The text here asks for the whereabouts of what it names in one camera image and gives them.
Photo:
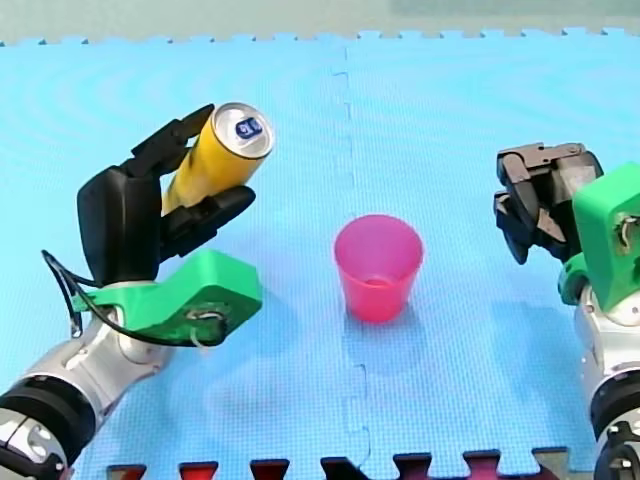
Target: blue logo on can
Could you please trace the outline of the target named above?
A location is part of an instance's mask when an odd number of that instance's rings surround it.
[[[236,123],[236,134],[243,140],[249,140],[250,138],[260,135],[262,133],[262,125],[258,121],[249,117],[241,122]]]

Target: cup rim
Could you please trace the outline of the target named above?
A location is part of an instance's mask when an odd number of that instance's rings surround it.
[[[342,268],[342,266],[340,265],[340,262],[338,262],[337,246],[338,246],[338,240],[339,240],[340,236],[343,234],[343,232],[355,222],[361,221],[363,219],[372,219],[372,218],[386,218],[388,220],[394,220],[396,222],[399,222],[399,223],[403,224],[403,226],[407,227],[408,230],[411,232],[411,234],[418,240],[418,245],[420,247],[420,252],[419,252],[419,256],[418,256],[418,264],[417,264],[415,270],[413,271],[413,273],[408,273],[406,275],[403,275],[396,282],[394,282],[391,287],[388,286],[388,285],[371,285],[371,284],[369,284],[367,282],[359,280],[356,277],[354,277],[353,275],[351,275],[349,272],[347,272],[344,268]],[[424,261],[424,254],[425,254],[424,243],[422,242],[422,238],[420,238],[420,235],[418,235],[418,232],[415,230],[415,228],[413,228],[407,222],[405,222],[404,220],[402,220],[402,219],[400,219],[398,217],[394,217],[393,215],[388,215],[388,214],[384,214],[384,213],[371,213],[371,214],[362,215],[360,217],[354,218],[353,220],[348,222],[345,226],[343,226],[340,229],[340,231],[338,232],[338,235],[336,235],[336,238],[335,238],[335,240],[333,242],[333,257],[334,257],[334,261],[336,262],[336,266],[338,267],[338,270],[340,271],[340,273],[343,276],[347,277],[351,282],[353,282],[354,284],[356,284],[358,286],[371,288],[371,289],[376,289],[376,290],[383,290],[383,289],[392,288],[393,286],[398,285],[400,283],[405,283],[411,277],[415,277],[416,274],[418,273],[418,271],[420,270],[420,267],[422,266],[422,262]]]

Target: yellow can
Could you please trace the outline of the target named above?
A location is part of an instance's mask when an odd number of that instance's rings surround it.
[[[273,150],[269,121],[255,108],[227,103],[213,111],[178,167],[164,198],[164,213],[244,185]]]

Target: blue floor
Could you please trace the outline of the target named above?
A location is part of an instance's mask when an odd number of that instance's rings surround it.
[[[264,308],[134,388],[79,478],[134,463],[170,479],[216,461],[217,480],[236,480],[285,458],[288,478],[319,479],[321,458],[344,456],[384,480],[393,455],[427,452],[432,476],[456,477],[463,453],[486,450],[517,475],[550,447],[589,470],[559,265],[536,251],[518,267],[491,210],[502,148],[584,142],[605,169],[640,151],[640,39],[567,33],[1,48],[0,387],[67,336],[38,252],[87,273],[77,189],[169,119],[243,101],[273,120],[277,149],[251,182],[256,203],[211,246],[258,267]],[[427,249],[410,308],[382,328],[345,316],[331,258],[340,227],[370,212],[405,219]]]

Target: black cable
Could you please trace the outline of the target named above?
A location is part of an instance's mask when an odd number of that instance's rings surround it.
[[[108,327],[112,328],[116,332],[125,337],[132,338],[134,340],[138,340],[140,342],[146,342],[153,345],[161,345],[165,347],[195,347],[197,346],[192,341],[183,341],[183,342],[171,342],[168,340],[160,340],[154,337],[150,337],[147,335],[142,335],[140,333],[133,332],[127,328],[124,328],[118,325],[115,322],[112,322],[107,315],[105,315],[100,307],[95,304],[95,302],[91,299],[90,295],[87,294],[84,289],[80,286],[80,284],[92,284],[96,285],[96,282],[92,280],[84,279],[78,275],[73,274],[69,270],[67,270],[53,255],[51,255],[46,250],[42,250],[42,256],[44,257],[47,266],[53,273],[54,278],[62,294],[64,296],[65,304],[67,305],[67,309],[69,311],[69,316],[71,317],[71,321],[74,325],[79,327],[80,332],[82,332],[82,317],[81,314],[76,312],[73,309],[73,305],[71,302],[71,296],[77,294],[82,301],[87,305],[87,308],[93,313],[101,322],[105,323]],[[219,344],[219,342],[199,342],[200,345],[205,347],[212,347]]]

